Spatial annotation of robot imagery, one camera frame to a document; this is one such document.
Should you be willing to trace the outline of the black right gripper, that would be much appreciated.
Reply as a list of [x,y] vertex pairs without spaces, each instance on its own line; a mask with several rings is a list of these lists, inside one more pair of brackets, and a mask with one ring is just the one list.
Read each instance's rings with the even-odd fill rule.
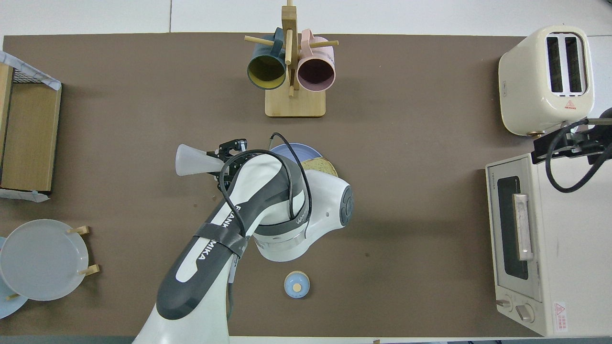
[[[590,153],[585,143],[599,144],[598,152],[588,157],[588,163],[594,165],[595,161],[610,146],[612,141],[611,125],[582,124],[570,127],[565,126],[568,132],[552,148],[552,159],[560,157],[576,158]],[[539,164],[546,160],[549,148],[555,135],[544,135],[533,141],[532,164]]]

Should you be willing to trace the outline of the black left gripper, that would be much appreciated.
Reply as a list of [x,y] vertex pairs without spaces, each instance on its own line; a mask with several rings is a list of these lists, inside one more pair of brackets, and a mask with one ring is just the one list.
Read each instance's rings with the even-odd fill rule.
[[[220,176],[222,176],[222,185],[231,185],[234,176],[236,176],[242,166],[251,159],[251,154],[246,151],[247,144],[248,142],[246,139],[234,139],[220,144],[214,151],[206,152],[207,156],[217,159],[227,159],[224,170],[213,172],[213,176],[217,182],[219,182]],[[237,151],[239,153],[232,155],[231,151]]]

